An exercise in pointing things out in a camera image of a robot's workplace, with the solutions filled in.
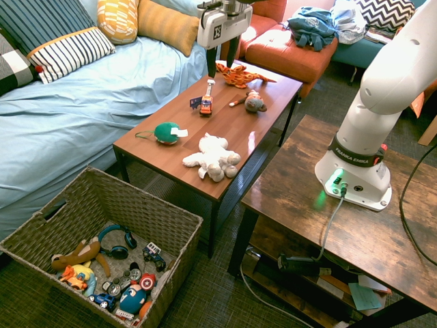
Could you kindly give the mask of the white gripper body with marker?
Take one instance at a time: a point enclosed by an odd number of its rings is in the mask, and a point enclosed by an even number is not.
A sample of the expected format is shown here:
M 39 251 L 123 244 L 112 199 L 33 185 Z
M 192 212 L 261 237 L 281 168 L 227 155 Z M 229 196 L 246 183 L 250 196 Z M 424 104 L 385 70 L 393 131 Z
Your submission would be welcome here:
M 204 1 L 197 5 L 197 43 L 212 49 L 240 36 L 250 25 L 253 7 L 242 1 Z

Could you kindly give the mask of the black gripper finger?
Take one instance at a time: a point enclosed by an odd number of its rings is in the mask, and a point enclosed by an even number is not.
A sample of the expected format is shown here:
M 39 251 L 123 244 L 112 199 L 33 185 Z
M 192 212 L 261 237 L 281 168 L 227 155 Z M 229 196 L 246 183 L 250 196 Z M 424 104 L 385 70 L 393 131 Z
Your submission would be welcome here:
M 216 74 L 216 53 L 217 53 L 216 47 L 206 50 L 208 76 L 211 79 L 213 79 Z
M 227 57 L 226 57 L 226 63 L 227 63 L 228 68 L 232 67 L 234 59 L 235 59 L 237 52 L 238 52 L 239 44 L 240 44 L 240 36 L 236 36 L 235 38 L 232 38 L 228 42 L 228 52 L 227 52 Z

